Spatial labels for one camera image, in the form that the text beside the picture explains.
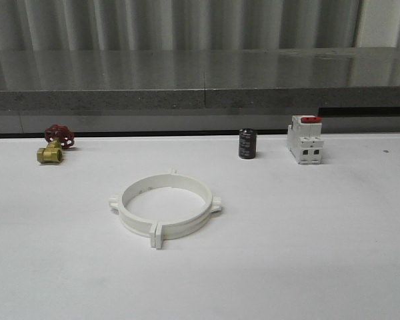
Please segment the white pleated curtain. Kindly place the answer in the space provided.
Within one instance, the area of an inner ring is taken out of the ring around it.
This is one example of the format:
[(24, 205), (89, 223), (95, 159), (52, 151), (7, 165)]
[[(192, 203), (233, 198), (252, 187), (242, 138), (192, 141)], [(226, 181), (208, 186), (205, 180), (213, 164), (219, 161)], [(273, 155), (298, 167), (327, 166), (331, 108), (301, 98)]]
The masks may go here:
[(0, 1), (0, 50), (400, 47), (400, 1)]

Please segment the white half pipe clamp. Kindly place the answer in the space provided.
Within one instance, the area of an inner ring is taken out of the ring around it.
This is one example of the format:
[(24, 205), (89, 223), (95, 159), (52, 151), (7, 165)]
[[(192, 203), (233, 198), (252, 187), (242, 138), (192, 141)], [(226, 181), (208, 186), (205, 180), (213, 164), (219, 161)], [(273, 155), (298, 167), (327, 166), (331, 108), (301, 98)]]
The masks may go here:
[(221, 199), (214, 197), (211, 190), (195, 178), (167, 173), (153, 176), (154, 187), (176, 187), (196, 193), (204, 200), (200, 209), (194, 210), (188, 217), (176, 221), (157, 221), (150, 234), (151, 247), (160, 249), (164, 240), (184, 237), (202, 228), (210, 219), (211, 214), (222, 209)]
[(170, 173), (146, 177), (130, 185), (122, 194), (116, 194), (109, 199), (111, 208), (118, 211), (122, 224), (131, 232), (150, 238), (151, 247), (161, 248), (166, 239), (178, 239), (185, 235), (179, 234), (176, 225), (165, 225), (164, 222), (148, 220), (132, 214), (126, 205), (138, 195), (160, 187), (170, 187), (170, 176), (175, 175), (176, 170)]

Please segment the black cylindrical capacitor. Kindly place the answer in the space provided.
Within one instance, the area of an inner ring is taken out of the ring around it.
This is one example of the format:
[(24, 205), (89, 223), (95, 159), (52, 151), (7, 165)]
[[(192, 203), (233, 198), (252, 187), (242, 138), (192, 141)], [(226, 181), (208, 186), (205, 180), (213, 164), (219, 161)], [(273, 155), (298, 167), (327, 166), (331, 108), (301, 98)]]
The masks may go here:
[(253, 159), (256, 156), (257, 131), (252, 128), (239, 130), (239, 157)]

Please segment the brass valve red handwheel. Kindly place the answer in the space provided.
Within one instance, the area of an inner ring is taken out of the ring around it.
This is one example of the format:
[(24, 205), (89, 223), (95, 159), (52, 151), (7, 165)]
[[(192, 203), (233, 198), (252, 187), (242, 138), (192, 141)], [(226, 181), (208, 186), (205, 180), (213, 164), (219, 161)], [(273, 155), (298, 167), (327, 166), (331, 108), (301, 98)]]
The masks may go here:
[(54, 124), (44, 131), (48, 142), (46, 148), (37, 150), (37, 161), (40, 163), (60, 163), (63, 160), (63, 150), (74, 145), (74, 133), (68, 127)]

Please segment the grey stone counter ledge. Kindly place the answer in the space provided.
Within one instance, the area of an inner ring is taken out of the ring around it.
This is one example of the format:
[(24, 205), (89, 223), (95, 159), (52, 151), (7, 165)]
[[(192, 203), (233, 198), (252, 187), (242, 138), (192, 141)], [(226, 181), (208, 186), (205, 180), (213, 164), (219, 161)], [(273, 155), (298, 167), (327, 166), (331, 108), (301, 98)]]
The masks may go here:
[(400, 131), (400, 49), (0, 51), (0, 135)]

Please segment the white circuit breaker red switch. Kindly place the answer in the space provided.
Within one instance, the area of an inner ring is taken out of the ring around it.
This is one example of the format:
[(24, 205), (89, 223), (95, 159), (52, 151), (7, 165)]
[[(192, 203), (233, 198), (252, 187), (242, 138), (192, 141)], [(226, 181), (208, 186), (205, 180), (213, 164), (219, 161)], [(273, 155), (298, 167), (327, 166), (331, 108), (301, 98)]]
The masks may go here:
[(324, 141), (321, 118), (314, 115), (293, 115), (287, 131), (287, 148), (300, 165), (321, 163)]

